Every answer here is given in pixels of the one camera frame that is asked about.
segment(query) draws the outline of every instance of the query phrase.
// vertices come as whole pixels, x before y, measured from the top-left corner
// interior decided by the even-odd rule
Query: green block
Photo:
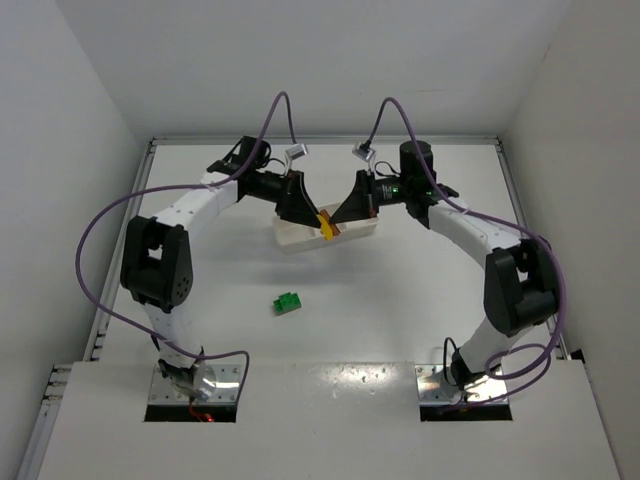
[[[280,295],[278,300],[274,300],[273,307],[276,309],[276,315],[283,315],[302,307],[302,303],[297,293],[288,292]]]

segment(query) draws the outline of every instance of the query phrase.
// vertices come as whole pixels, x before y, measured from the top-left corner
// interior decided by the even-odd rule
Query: table surface
[[[295,164],[310,197],[319,206],[342,201],[363,164],[345,145],[310,147]],[[147,186],[193,182],[228,149],[160,146]],[[514,218],[493,146],[436,145],[434,154],[439,181],[470,206]],[[397,164],[397,145],[380,145],[378,155]],[[145,197],[140,213],[179,195]],[[579,362],[554,361],[512,400],[511,422],[419,421],[413,364],[441,361],[444,337],[463,343],[483,317],[482,271],[448,240],[393,206],[370,237],[286,256],[272,217],[273,205],[244,199],[192,247],[189,308],[203,346],[252,355],[237,423],[144,423],[157,353],[112,320],[100,361],[74,366],[42,480],[617,478]],[[302,309],[276,317],[272,301],[288,291]],[[148,324],[122,289],[115,309]],[[532,339],[545,342],[545,328]]]

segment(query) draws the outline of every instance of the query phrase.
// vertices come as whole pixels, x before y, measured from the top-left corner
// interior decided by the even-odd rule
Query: white wall
[[[506,148],[531,225],[560,256],[570,340],[617,462],[638,478],[640,2],[575,0]]]
[[[307,134],[506,128],[570,0],[58,0],[142,138],[239,134],[292,95]],[[274,132],[284,133],[278,115]],[[381,132],[404,133],[397,115]]]
[[[81,358],[92,308],[83,227],[129,191],[140,149],[53,0],[0,3],[0,479],[14,478],[54,362]],[[114,215],[85,270],[101,288]]]

